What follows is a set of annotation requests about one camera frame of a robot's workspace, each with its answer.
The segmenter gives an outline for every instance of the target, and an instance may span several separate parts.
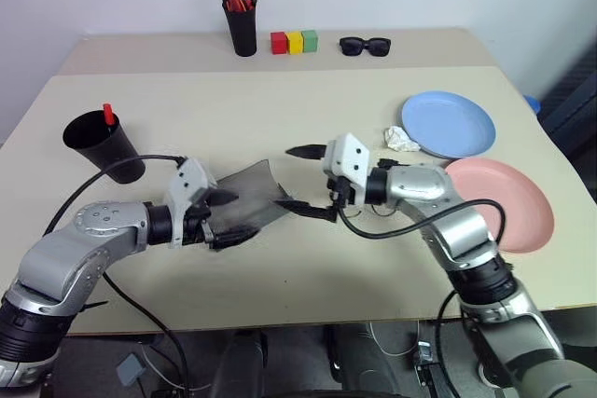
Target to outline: red marker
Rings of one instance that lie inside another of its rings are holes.
[[[104,103],[104,120],[108,127],[116,125],[116,119],[114,118],[112,105],[110,103]]]

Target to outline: green block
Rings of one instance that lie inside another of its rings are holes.
[[[304,30],[301,33],[303,53],[317,51],[317,32],[315,30]]]

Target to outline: table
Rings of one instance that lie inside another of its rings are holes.
[[[224,34],[93,37],[82,40],[41,91],[0,150],[4,237],[0,287],[63,200],[94,167],[62,144],[64,126],[111,102],[140,154],[199,157],[216,178],[268,158],[275,179],[298,199],[327,204],[314,161],[284,151],[353,132],[372,153],[404,162],[445,160],[382,147],[382,131],[412,94],[465,95],[493,118],[497,140],[485,157],[533,179],[555,214],[551,241],[532,254],[505,254],[541,309],[597,302],[597,211],[574,169],[535,115],[467,31],[358,32],[389,36],[388,58],[342,56],[338,37],[320,33],[317,53],[238,58]],[[133,185],[103,179],[69,211],[100,199],[160,202],[174,166],[148,161]],[[372,231],[404,226],[403,216],[355,222]],[[359,239],[341,224],[286,215],[239,247],[148,248],[109,269],[113,279],[177,330],[269,324],[431,318],[451,289],[420,235]],[[101,281],[90,300],[109,305],[76,318],[71,334],[155,330]],[[448,315],[456,314],[455,304]]]

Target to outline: floor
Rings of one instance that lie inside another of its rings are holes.
[[[571,309],[547,313],[554,331],[562,341],[576,345],[597,345],[597,308]],[[378,339],[387,351],[401,352],[415,339],[415,323],[375,323]],[[429,323],[421,325],[421,339],[432,340]],[[270,328],[266,330],[270,344],[270,361],[266,371],[266,393],[275,394],[309,389],[338,389],[327,367],[326,352],[320,326]],[[192,332],[180,335],[186,348],[194,387],[209,384],[217,369],[219,357],[231,336],[230,331]],[[477,361],[465,339],[459,323],[444,326],[444,352],[452,380],[463,398],[493,398],[493,391],[477,377]],[[171,357],[174,351],[168,344],[163,347]],[[113,340],[68,338],[62,345],[62,356],[55,370],[55,394],[61,398],[142,397],[136,385],[124,388],[118,382],[116,366],[130,352],[141,357],[138,344]],[[169,377],[167,364],[152,356],[152,361],[163,368]],[[411,398],[427,398],[411,367],[410,356],[389,358],[400,384],[400,392]],[[142,376],[149,392],[160,386],[159,378],[149,369]],[[195,397],[207,397],[208,391],[198,391]]]

